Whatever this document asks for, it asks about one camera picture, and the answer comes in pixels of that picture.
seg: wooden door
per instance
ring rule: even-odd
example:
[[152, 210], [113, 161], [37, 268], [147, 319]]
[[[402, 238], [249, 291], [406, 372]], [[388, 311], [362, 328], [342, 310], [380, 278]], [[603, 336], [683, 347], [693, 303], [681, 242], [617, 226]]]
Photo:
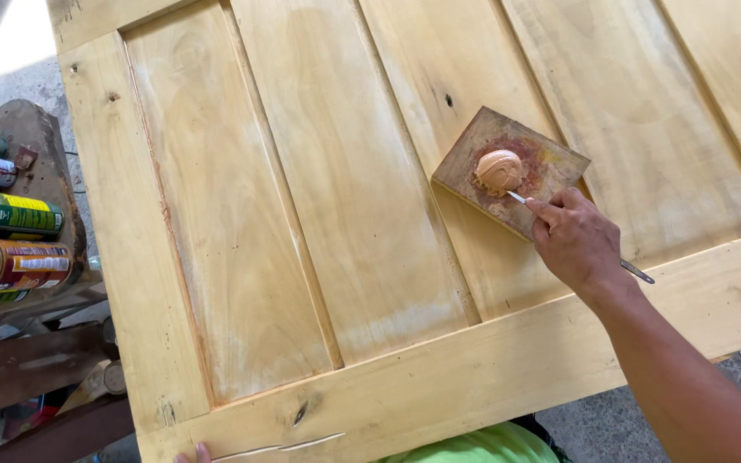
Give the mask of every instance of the wooden door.
[[430, 185], [482, 105], [592, 159], [654, 305], [741, 349], [741, 3], [48, 3], [145, 461], [370, 460], [624, 384]]

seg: small hole in wood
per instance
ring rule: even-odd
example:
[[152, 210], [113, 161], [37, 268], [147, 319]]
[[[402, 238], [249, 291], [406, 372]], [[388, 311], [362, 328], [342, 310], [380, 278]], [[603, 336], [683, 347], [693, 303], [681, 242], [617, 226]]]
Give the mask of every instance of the small hole in wood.
[[305, 402], [302, 404], [302, 406], [299, 408], [299, 411], [296, 412], [296, 417], [293, 418], [293, 426], [299, 426], [299, 423], [302, 422], [304, 419], [304, 416], [308, 413], [308, 403]]

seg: green shirt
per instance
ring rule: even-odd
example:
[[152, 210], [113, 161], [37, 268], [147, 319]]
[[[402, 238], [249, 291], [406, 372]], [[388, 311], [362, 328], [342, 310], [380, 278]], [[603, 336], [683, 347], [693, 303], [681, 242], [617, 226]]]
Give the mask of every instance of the green shirt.
[[510, 421], [404, 451], [378, 463], [559, 463], [539, 437]]

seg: red can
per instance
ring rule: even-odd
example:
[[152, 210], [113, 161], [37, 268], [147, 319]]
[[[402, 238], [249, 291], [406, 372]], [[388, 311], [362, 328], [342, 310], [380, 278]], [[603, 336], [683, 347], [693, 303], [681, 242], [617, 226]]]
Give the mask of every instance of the red can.
[[0, 240], [0, 291], [52, 288], [72, 271], [73, 254], [62, 243]]

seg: concrete floor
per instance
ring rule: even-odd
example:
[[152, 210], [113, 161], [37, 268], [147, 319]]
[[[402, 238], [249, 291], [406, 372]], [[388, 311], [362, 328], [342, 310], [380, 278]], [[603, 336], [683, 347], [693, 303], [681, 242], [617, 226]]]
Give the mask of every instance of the concrete floor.
[[[0, 59], [6, 59], [8, 63], [19, 60], [23, 62], [15, 69], [0, 69], [0, 105], [13, 98], [25, 98], [42, 105], [58, 117], [65, 149], [75, 153], [76, 143], [67, 111], [67, 100], [54, 57], [52, 40], [48, 42], [49, 21], [46, 18], [41, 21], [41, 15], [36, 21], [13, 21], [11, 17], [22, 17], [24, 11], [37, 9], [46, 15], [44, 8], [44, 0], [0, 0], [0, 25], [3, 25], [0, 28], [0, 42], [4, 40], [1, 29], [5, 28], [15, 37], [29, 36], [33, 40], [29, 52], [16, 50], [11, 56], [4, 58], [0, 55]], [[69, 155], [68, 163], [74, 189], [77, 191], [77, 203], [88, 225], [88, 254], [94, 256], [98, 254], [98, 250], [90, 225], [87, 196], [77, 157]], [[720, 363], [718, 368], [741, 387], [741, 352]], [[574, 461], [668, 460], [627, 387], [543, 410], [538, 413], [538, 420]], [[139, 450], [135, 439], [129, 437], [99, 452], [98, 458], [103, 463], [130, 463], [139, 461]], [[89, 457], [82, 461], [94, 460]]]

